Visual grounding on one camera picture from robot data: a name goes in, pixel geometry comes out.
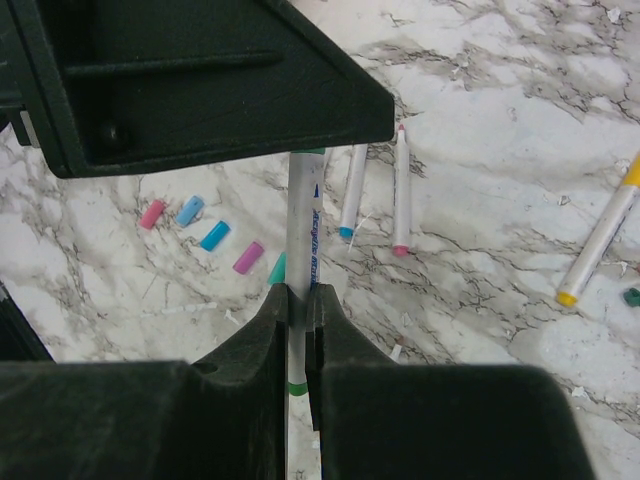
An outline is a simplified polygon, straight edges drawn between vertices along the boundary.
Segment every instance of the white marble table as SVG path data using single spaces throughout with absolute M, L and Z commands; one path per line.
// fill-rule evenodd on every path
M 640 4 L 295 4 L 393 92 L 415 154 L 414 253 L 397 259 L 391 146 L 369 151 L 370 216 L 351 251 L 337 235 L 349 149 L 331 152 L 322 275 L 348 316 L 383 351 L 404 337 L 404 362 L 547 369 L 599 478 L 640 478 L 640 310 L 620 297 L 640 284 L 640 209 L 578 308 L 553 300 L 640 150 Z M 191 361 L 256 312 L 284 248 L 283 155 L 61 181 L 9 130 L 1 140 L 0 279 L 56 360 Z M 196 193 L 202 218 L 177 228 L 172 217 Z M 146 232 L 136 222 L 155 198 L 168 215 Z M 233 232 L 208 254 L 197 243 L 220 219 Z M 267 253 L 237 275 L 254 239 Z M 292 477 L 319 478 L 304 403 L 292 410 Z

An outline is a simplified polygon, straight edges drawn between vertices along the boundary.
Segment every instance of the yellow marker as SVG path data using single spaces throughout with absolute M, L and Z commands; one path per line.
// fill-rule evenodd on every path
M 578 259 L 564 277 L 556 295 L 556 301 L 559 304 L 565 307 L 573 307 L 576 304 L 602 256 L 627 218 L 638 193 L 640 193 L 640 154 L 636 156 L 629 172 L 609 201 Z

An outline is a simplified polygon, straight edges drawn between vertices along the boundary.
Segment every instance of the purple marker cap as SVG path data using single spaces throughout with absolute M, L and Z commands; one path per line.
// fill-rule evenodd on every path
M 155 225 L 158 217 L 162 215 L 164 211 L 164 203 L 160 200 L 154 200 L 151 206 L 144 212 L 144 215 L 138 222 L 142 228 L 146 228 L 147 230 L 151 230 L 151 228 Z
M 260 255 L 262 255 L 263 253 L 264 248 L 262 248 L 259 243 L 253 242 L 251 245 L 249 245 L 249 248 L 247 248 L 244 253 L 240 255 L 240 258 L 233 266 L 233 269 L 239 274 L 244 275 L 249 271 L 251 266 L 256 263 L 256 260 L 258 260 L 260 258 Z

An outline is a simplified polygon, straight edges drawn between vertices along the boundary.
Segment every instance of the pink marker cap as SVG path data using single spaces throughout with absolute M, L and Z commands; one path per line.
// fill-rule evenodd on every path
M 233 266 L 233 269 L 241 275 L 244 275 L 249 271 L 251 266 L 256 263 L 256 260 L 260 258 L 260 255 L 264 253 L 264 248 L 257 242 L 253 242 L 244 251 L 240 258 Z
M 409 255 L 409 247 L 405 247 L 404 245 L 396 245 L 393 247 L 393 254 L 396 257 L 406 257 Z
M 164 203 L 162 203 L 160 200 L 154 200 L 147 211 L 144 212 L 142 218 L 140 218 L 138 225 L 140 225 L 142 228 L 146 228 L 147 230 L 151 230 L 160 215 L 162 215 L 164 208 Z

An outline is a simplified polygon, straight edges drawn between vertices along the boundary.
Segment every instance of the yellow marker cap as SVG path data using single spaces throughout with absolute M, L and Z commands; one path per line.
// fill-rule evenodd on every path
M 565 307 L 573 307 L 578 299 L 573 295 L 569 295 L 567 292 L 558 292 L 556 295 L 556 302 Z
M 631 164 L 629 171 L 622 181 L 623 185 L 635 185 L 640 187 L 640 153 L 636 156 L 636 159 Z

